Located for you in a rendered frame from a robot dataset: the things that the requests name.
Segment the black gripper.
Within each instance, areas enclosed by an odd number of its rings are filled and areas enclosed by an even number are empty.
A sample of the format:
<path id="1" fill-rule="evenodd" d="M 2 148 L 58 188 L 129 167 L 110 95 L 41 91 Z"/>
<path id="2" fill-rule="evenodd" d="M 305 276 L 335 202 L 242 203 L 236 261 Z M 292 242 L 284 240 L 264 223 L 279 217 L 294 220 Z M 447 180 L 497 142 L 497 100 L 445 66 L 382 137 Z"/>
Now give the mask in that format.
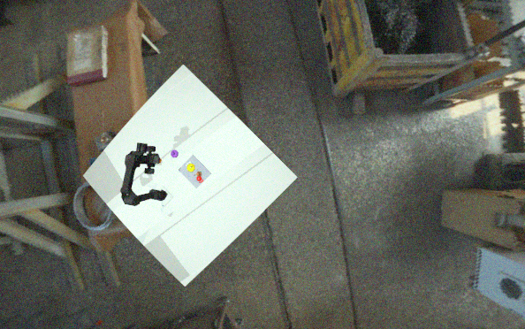
<path id="1" fill-rule="evenodd" d="M 151 167 L 155 167 L 155 164 L 149 164 L 149 156 L 153 156 L 152 152 L 156 152 L 156 147 L 155 146 L 148 146 L 147 152 L 148 152 L 148 154 L 146 155 L 147 163 L 145 165 L 147 165 L 148 168 L 145 168 L 145 173 L 153 174 L 153 173 L 155 173 L 155 169 L 151 169 Z"/>

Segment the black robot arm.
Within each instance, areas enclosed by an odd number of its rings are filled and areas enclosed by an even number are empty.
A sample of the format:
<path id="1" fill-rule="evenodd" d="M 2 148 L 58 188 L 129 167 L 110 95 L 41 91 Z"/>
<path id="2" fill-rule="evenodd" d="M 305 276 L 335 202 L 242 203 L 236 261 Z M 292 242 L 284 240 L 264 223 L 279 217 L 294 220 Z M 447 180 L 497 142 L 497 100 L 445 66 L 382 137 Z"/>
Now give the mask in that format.
<path id="1" fill-rule="evenodd" d="M 141 164 L 147 163 L 147 157 L 143 156 L 144 153 L 147 154 L 147 143 L 138 143 L 136 151 L 131 151 L 126 155 L 126 173 L 123 180 L 123 187 L 120 189 L 121 199 L 124 201 L 124 204 L 138 206 L 140 202 L 146 200 L 157 200 L 162 201 L 168 195 L 164 190 L 154 190 L 150 189 L 149 193 L 144 195 L 136 195 L 132 191 L 133 185 L 133 176 L 137 167 L 140 167 Z M 153 153 L 153 156 L 149 156 L 149 164 L 159 164 L 160 157 L 158 154 Z"/>

